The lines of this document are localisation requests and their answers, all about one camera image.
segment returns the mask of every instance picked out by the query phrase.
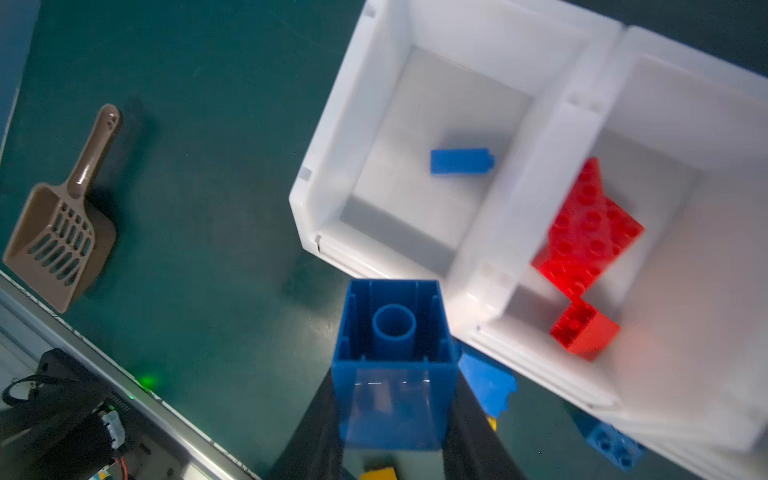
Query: red toy block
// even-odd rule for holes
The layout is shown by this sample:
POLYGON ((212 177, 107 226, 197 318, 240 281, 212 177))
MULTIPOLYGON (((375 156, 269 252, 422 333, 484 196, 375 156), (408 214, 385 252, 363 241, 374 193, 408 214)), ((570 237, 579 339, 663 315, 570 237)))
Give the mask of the red toy block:
POLYGON ((575 300, 549 333, 568 352, 592 362, 620 329, 589 303, 575 300))
POLYGON ((541 249, 531 265, 571 300, 581 298, 603 273, 597 266, 555 260, 551 258, 549 246, 541 249))
POLYGON ((587 159, 549 229, 551 257, 604 269, 610 262, 611 228, 603 195, 600 163, 587 159))
POLYGON ((605 198, 606 215, 611 226, 612 253, 615 259, 645 231, 637 220, 610 198, 605 198))

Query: green table surface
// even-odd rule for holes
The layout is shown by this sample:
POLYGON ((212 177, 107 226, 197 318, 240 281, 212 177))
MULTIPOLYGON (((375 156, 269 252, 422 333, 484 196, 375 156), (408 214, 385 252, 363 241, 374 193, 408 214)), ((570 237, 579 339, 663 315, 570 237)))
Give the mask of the green table surface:
MULTIPOLYGON (((580 3, 768 70, 760 0, 580 3)), ((123 111, 91 193, 118 241, 64 318, 260 475, 329 367, 349 279, 302 250, 288 193, 361 7, 44 0, 0 163, 5 245, 30 188, 67 177, 97 109, 123 111)), ((518 380, 498 429, 531 479, 695 478, 655 454, 622 474, 565 402, 518 380)), ((345 457, 353 474, 387 462, 401 480, 442 477, 439 453, 345 457)))

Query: blue cylindrical tube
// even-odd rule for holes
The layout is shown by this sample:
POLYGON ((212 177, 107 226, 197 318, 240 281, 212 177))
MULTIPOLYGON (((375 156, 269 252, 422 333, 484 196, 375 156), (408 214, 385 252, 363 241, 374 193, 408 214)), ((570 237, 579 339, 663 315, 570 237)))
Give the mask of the blue cylindrical tube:
POLYGON ((402 305, 390 303, 373 314, 373 355, 376 360, 410 360, 416 337, 416 317, 402 305))

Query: litter scoop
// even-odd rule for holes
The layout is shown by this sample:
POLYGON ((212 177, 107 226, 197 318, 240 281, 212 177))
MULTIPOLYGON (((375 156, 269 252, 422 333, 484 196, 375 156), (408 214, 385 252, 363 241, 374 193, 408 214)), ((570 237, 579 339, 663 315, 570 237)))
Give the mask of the litter scoop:
POLYGON ((32 188, 2 257, 60 313, 93 283, 114 245, 113 223, 85 195, 120 119, 114 105, 102 107, 67 181, 32 188))

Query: blue toy block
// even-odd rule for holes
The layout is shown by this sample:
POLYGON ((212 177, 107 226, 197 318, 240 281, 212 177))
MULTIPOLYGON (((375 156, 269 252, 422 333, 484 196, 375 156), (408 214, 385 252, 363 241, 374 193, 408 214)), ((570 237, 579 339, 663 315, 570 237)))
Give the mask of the blue toy block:
POLYGON ((587 439, 587 444, 624 472, 629 472, 647 451, 641 444, 592 415, 579 412, 573 420, 587 439))
POLYGON ((498 418, 501 412, 507 411, 507 398, 518 389, 518 381, 511 373, 502 371, 468 353, 462 354, 462 358, 458 361, 458 369, 462 371, 487 415, 498 418))
POLYGON ((495 163, 488 148, 432 151, 432 175, 482 175, 495 163))
POLYGON ((346 447, 438 450, 458 349, 433 280, 350 280, 331 372, 346 447))

